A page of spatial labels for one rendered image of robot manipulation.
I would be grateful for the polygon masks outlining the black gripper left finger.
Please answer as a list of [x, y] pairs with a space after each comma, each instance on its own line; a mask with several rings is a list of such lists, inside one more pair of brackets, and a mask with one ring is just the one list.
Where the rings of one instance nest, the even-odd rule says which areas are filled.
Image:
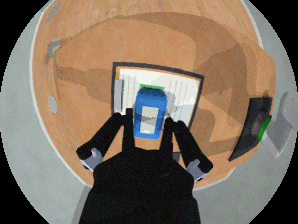
[[126, 175], [137, 172], [137, 156], [134, 138], [135, 102], [132, 108], [125, 109], [125, 115], [114, 113], [97, 133], [85, 144], [77, 148], [76, 153], [84, 168], [93, 172], [94, 168], [103, 162], [110, 145], [124, 126], [121, 152], [121, 169]]

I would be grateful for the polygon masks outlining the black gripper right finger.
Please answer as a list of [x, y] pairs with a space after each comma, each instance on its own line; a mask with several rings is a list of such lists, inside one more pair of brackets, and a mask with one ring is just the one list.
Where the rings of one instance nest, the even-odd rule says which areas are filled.
[[[173, 166], [173, 132], [186, 170], [193, 176], [194, 182], [201, 181], [213, 168], [213, 163], [202, 153], [197, 142], [182, 120], [173, 121], [167, 108], [162, 124], [160, 151], [155, 167], [155, 175], [164, 179], [169, 176]], [[179, 132], [180, 130], [180, 132]]]

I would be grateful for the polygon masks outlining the blue and black self-inking stamp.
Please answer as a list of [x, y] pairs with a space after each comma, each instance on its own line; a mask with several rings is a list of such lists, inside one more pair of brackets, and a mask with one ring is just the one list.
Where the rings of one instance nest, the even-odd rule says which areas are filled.
[[137, 92], [134, 115], [134, 136], [147, 139], [160, 137], [167, 105], [161, 89], [143, 87]]

